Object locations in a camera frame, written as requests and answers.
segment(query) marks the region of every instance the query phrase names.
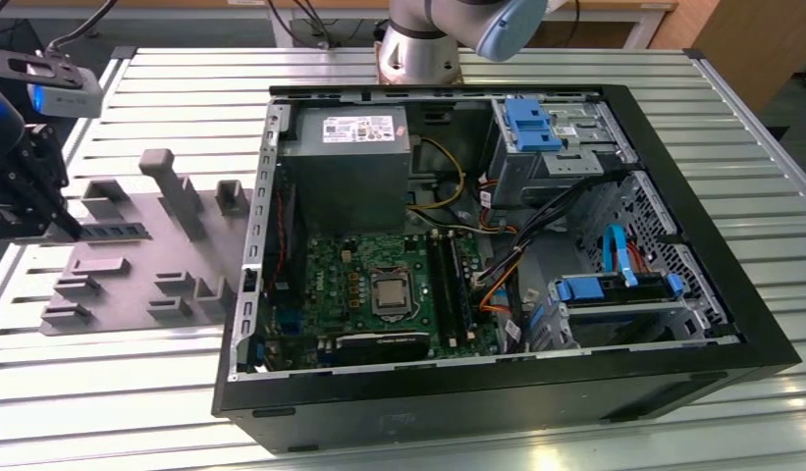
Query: slotted metal table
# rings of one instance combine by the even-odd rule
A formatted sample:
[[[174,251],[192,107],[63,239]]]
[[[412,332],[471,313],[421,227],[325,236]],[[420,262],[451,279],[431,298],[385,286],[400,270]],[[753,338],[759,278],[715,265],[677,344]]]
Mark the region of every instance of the slotted metal table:
[[[70,248],[11,246],[0,264],[0,467],[238,469],[806,469],[806,176],[707,61],[679,52],[463,53],[471,83],[631,87],[803,363],[650,422],[273,459],[210,415],[222,326],[45,337],[39,314]],[[102,76],[105,111],[69,139],[67,196],[129,192],[143,149],[176,153],[198,188],[252,187],[268,88],[372,83],[368,49],[141,49]],[[87,214],[73,202],[77,216]]]

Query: power supply label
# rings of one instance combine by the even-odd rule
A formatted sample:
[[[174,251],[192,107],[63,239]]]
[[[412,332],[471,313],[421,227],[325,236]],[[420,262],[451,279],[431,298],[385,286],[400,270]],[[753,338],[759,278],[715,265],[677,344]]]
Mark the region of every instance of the power supply label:
[[[324,143],[393,141],[391,116],[332,116],[324,120]]]

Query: green motherboard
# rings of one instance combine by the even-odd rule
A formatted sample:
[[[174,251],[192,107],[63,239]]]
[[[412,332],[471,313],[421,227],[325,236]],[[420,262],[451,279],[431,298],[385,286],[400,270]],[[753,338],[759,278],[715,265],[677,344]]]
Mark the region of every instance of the green motherboard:
[[[447,344],[445,336],[441,337],[444,323],[439,316],[443,313],[436,307],[433,293],[441,287],[433,287],[436,278],[429,265],[428,243],[428,235],[360,235],[309,240],[305,304],[300,332],[294,334],[313,339],[313,344],[305,343],[302,351],[289,355],[292,368],[329,366],[322,355],[316,354],[322,349],[314,346],[316,343],[328,337],[359,333],[429,334],[431,359],[495,352],[498,338],[492,315],[477,312],[472,302],[469,310],[476,322],[475,328],[464,332],[464,341]],[[477,243],[471,234],[456,235],[453,243],[463,265],[461,283],[468,288],[472,274],[481,270]],[[383,310],[383,302],[392,309]]]

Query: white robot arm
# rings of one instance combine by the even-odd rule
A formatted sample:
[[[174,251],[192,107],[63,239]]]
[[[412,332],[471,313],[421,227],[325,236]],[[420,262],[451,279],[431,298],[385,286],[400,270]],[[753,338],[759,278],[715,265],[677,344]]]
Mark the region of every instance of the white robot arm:
[[[392,0],[379,52],[384,79],[452,83],[460,74],[459,42],[481,57],[506,61],[531,39],[547,6],[547,0]]]

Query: cpu socket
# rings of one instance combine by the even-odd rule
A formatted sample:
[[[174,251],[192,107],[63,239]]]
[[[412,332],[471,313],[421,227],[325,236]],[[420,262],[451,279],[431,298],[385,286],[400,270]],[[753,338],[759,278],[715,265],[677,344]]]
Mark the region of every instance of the cpu socket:
[[[371,308],[385,322],[400,322],[412,315],[409,275],[399,267],[371,271]]]

